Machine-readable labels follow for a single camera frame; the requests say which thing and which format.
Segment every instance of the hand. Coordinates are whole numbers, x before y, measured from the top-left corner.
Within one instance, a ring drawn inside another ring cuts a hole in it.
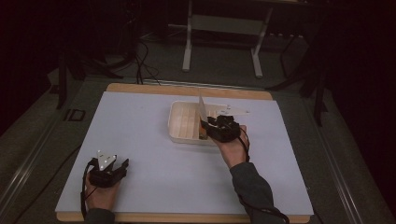
[[[248,147],[248,138],[245,135],[245,133],[247,132],[247,126],[240,125],[240,128],[244,131],[241,131],[240,137],[244,141],[245,145]],[[214,139],[213,141],[216,143],[216,145],[218,145],[221,156],[227,164],[228,168],[231,169],[233,166],[246,161],[247,154],[239,139],[236,138],[228,143],[221,143]]]
[[[88,209],[102,208],[111,211],[116,201],[117,192],[119,191],[120,181],[108,189],[97,188],[90,183],[90,174],[87,174],[85,181],[85,197]]]

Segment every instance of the white paper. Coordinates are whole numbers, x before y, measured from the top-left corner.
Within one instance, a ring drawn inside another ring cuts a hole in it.
[[[130,160],[115,212],[245,214],[230,172],[216,147],[171,141],[167,121],[174,101],[198,97],[105,92],[64,187],[56,212],[78,212],[82,173],[97,150]],[[206,97],[207,104],[249,111],[250,161],[269,182],[286,215],[313,215],[311,202],[275,101]]]

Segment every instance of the black cable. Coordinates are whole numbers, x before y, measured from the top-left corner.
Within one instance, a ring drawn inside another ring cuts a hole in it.
[[[24,215],[24,213],[29,210],[29,208],[35,203],[35,201],[41,196],[41,194],[44,192],[44,190],[50,185],[50,182],[52,182],[52,180],[55,178],[55,176],[59,173],[59,171],[62,169],[62,167],[64,166],[64,164],[73,156],[73,154],[75,152],[77,152],[79,149],[81,148],[81,145],[79,145],[78,147],[76,147],[67,157],[66,159],[64,159],[64,161],[61,163],[61,165],[58,167],[58,169],[55,171],[55,173],[52,175],[52,177],[50,178],[50,180],[47,182],[47,184],[43,187],[42,190],[40,190],[40,192],[38,192],[38,194],[35,196],[35,198],[22,210],[22,212],[18,215],[17,219],[15,219],[15,221],[13,222],[14,224],[16,224],[20,218]]]
[[[143,85],[143,78],[142,78],[142,72],[141,72],[142,65],[140,64],[138,57],[136,57],[136,63],[137,63],[136,84],[142,84]]]
[[[142,44],[142,45],[146,48],[146,54],[145,54],[145,56],[144,56],[143,59],[142,59],[142,65],[145,66],[145,69],[146,69],[146,71],[150,74],[150,77],[154,78],[155,81],[157,81],[158,85],[161,86],[160,81],[156,78],[156,76],[158,76],[158,74],[160,73],[160,71],[159,71],[158,69],[154,68],[154,67],[151,67],[151,66],[148,66],[148,65],[145,64],[145,60],[146,60],[147,56],[149,55],[149,47],[148,47],[148,45],[145,44],[145,43],[142,42],[142,41],[139,41],[139,43]],[[154,69],[157,73],[156,73],[155,75],[152,75],[152,73],[149,71],[149,68]]]
[[[244,132],[244,134],[245,134],[245,137],[246,137],[246,139],[247,139],[247,145],[245,144],[244,140],[242,140],[241,136],[238,136],[238,139],[239,139],[239,141],[241,142],[242,147],[243,147],[244,150],[245,150],[245,153],[247,154],[246,162],[248,162],[248,161],[250,161],[250,156],[248,155],[248,149],[249,149],[249,147],[250,147],[250,142],[248,141],[248,134],[247,134],[247,132],[245,132],[245,130],[243,130],[243,129],[241,129],[241,131]]]
[[[98,189],[97,187],[96,187],[95,189],[93,189],[93,190],[91,191],[91,193],[89,193],[89,194],[85,197],[85,200],[87,200],[97,189]]]
[[[152,67],[152,66],[149,66],[149,65],[145,64],[144,62],[141,63],[141,66],[143,66],[143,67],[146,69],[146,71],[149,73],[149,76],[148,76],[148,77],[143,77],[143,79],[153,78],[153,79],[158,83],[158,85],[161,86],[160,81],[156,78],[156,76],[158,76],[158,74],[160,74],[160,71],[159,71],[157,68],[155,68],[155,67]],[[149,68],[154,69],[155,72],[156,72],[156,74],[153,75],[153,74],[149,71]]]
[[[81,190],[81,193],[79,194],[79,201],[80,201],[80,207],[81,207],[81,214],[84,219],[85,219],[85,216],[87,216],[87,208],[85,206],[85,199],[88,198],[88,197],[85,197],[85,181],[87,179],[88,169],[90,168],[90,166],[95,165],[95,160],[96,159],[92,158],[92,160],[90,162],[88,162],[88,164],[84,170],[84,175],[82,176],[82,190]]]
[[[252,208],[254,210],[266,213],[266,214],[271,215],[271,216],[282,218],[286,224],[290,224],[290,220],[289,220],[288,216],[286,216],[285,214],[275,210],[274,208],[271,208],[271,207],[258,208],[258,207],[255,207],[255,206],[245,202],[245,200],[242,198],[241,195],[238,194],[238,197],[239,197],[240,202],[242,204],[244,204],[245,206],[247,206],[249,208]]]

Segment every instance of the sleeve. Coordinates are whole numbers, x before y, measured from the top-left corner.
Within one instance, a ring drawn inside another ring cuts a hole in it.
[[[230,169],[233,176],[233,187],[240,202],[244,205],[252,224],[284,224],[283,218],[262,212],[259,209],[268,208],[279,212],[274,207],[271,187],[256,170],[253,163],[242,162]]]
[[[109,210],[102,208],[90,209],[85,216],[85,224],[113,224],[115,215]]]

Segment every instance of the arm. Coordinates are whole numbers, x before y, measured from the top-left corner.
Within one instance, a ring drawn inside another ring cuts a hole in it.
[[[248,147],[248,138],[245,136],[247,127],[241,125],[241,139]],[[233,187],[240,202],[244,205],[251,223],[277,224],[285,221],[277,216],[260,211],[268,208],[278,212],[274,207],[273,194],[268,182],[262,178],[251,162],[246,162],[246,153],[238,139],[229,143],[221,143],[214,140],[218,145],[221,156],[230,168],[233,176]]]
[[[88,213],[85,217],[86,224],[112,224],[115,220],[114,213],[111,212],[116,201],[120,182],[108,189],[100,189],[91,185],[89,177],[86,179],[87,195],[86,203]]]

